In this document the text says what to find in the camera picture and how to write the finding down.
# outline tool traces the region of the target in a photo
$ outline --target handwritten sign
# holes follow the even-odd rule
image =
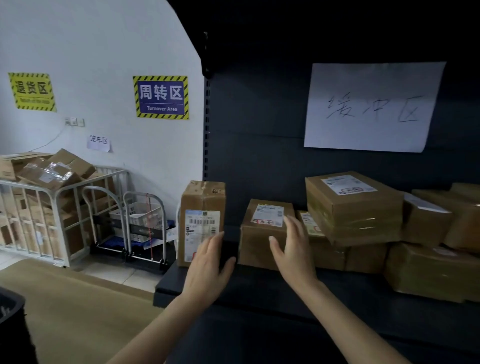
[[[110,139],[105,136],[90,135],[87,140],[87,148],[101,150],[102,152],[109,152]]]
[[[18,109],[57,112],[48,73],[9,73],[8,77]]]
[[[187,76],[134,76],[137,117],[188,120]]]
[[[304,146],[422,152],[444,67],[315,63]]]

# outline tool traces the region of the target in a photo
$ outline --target yellow and black striped border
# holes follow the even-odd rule
[[[17,109],[57,112],[57,106],[55,104],[55,96],[53,96],[52,82],[50,81],[50,75],[48,73],[25,73],[25,72],[13,73],[13,72],[9,72],[8,77],[10,78],[10,86],[12,88],[13,98],[15,99],[15,105],[17,106]],[[18,78],[37,79],[37,80],[44,81],[48,85],[47,86],[48,97],[53,102],[52,106],[43,107],[43,106],[22,105],[22,102],[19,102],[19,100],[18,100],[17,93],[15,92],[15,88],[14,88],[14,81],[15,81],[15,79],[18,79]]]
[[[183,81],[183,102],[184,111],[183,115],[176,114],[148,114],[140,112],[140,100],[138,98],[138,85],[137,81]],[[137,108],[138,118],[153,118],[153,119],[177,119],[188,120],[188,77],[187,76],[133,76],[133,88],[135,91],[135,107]]]

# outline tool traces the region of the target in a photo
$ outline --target electrical cord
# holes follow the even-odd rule
[[[42,146],[39,146],[38,148],[35,148],[35,149],[30,149],[29,152],[33,152],[34,150],[37,150],[37,149],[40,149],[40,148],[43,148],[47,145],[49,145],[50,143],[53,143],[54,141],[56,141],[58,139],[58,137],[63,133],[63,131],[66,129],[67,125],[64,125],[64,127],[62,128],[62,130],[60,130],[60,132],[57,134],[57,136],[55,138],[53,138],[52,140],[50,140],[48,143],[46,143],[45,145],[42,145]]]

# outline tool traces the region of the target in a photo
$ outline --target red string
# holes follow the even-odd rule
[[[150,210],[149,213],[148,213],[148,217],[147,217],[147,225],[148,225],[148,238],[150,239],[150,257],[153,260],[152,231],[150,230],[150,218],[152,217],[152,206],[150,205],[150,198],[148,197],[148,194],[145,194],[145,197],[148,198],[147,204],[148,204],[148,209]]]

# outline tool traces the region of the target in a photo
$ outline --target floor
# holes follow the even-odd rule
[[[0,251],[0,270],[27,259],[24,255]],[[162,279],[162,275],[153,274],[143,270],[126,267],[120,262],[114,262],[108,258],[88,256],[79,262],[72,264],[70,269],[88,274],[90,276],[110,280],[115,283],[139,288],[144,291],[154,292],[155,286]]]

